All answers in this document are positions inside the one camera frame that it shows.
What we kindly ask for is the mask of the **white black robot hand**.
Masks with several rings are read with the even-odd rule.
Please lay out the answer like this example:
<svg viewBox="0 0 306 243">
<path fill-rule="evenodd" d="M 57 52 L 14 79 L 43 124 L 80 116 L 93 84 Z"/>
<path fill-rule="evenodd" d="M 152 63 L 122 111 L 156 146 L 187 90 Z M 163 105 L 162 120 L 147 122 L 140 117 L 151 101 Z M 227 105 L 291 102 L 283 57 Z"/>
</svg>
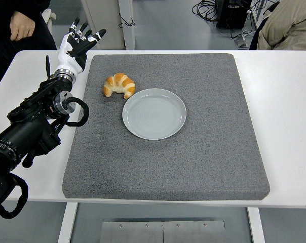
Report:
<svg viewBox="0 0 306 243">
<path fill-rule="evenodd" d="M 78 28 L 79 21 L 80 19 L 76 18 L 68 33 L 63 37 L 59 48 L 59 65 L 55 71 L 56 76 L 66 73 L 72 78 L 76 78 L 85 69 L 86 53 L 106 34 L 106 29 L 101 29 L 94 34 L 90 29 L 86 31 L 87 22 Z"/>
</svg>

